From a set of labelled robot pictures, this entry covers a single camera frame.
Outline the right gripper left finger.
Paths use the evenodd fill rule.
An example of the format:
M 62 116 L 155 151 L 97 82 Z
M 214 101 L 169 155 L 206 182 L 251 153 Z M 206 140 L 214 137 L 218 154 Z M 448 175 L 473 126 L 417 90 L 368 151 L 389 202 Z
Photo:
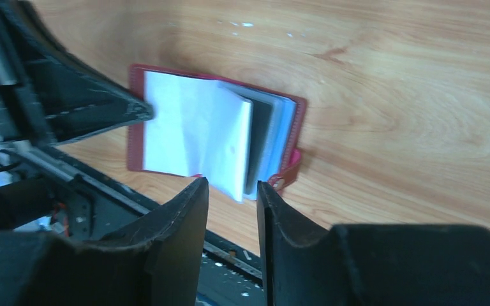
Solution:
M 48 231 L 0 232 L 0 305 L 193 305 L 209 183 L 99 241 Z

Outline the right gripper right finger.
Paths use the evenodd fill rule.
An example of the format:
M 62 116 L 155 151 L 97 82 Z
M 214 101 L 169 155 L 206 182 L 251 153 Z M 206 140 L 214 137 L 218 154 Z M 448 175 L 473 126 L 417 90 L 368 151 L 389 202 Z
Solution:
M 467 224 L 325 229 L 257 186 L 267 305 L 490 305 L 490 230 Z

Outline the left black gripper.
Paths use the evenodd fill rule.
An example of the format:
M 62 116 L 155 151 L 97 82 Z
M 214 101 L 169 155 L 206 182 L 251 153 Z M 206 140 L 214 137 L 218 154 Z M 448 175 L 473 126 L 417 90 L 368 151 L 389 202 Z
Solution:
M 77 142 L 154 117 L 154 108 L 62 45 L 31 1 L 0 1 L 0 136 Z

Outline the red leather card holder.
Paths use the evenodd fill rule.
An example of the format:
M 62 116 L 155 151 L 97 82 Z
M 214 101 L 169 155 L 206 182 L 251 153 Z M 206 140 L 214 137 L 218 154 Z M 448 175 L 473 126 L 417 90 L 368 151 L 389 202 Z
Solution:
M 296 181 L 305 98 L 145 64 L 130 67 L 129 86 L 154 109 L 128 128 L 130 171 L 205 177 L 238 202 L 256 199 L 258 181 L 277 191 Z

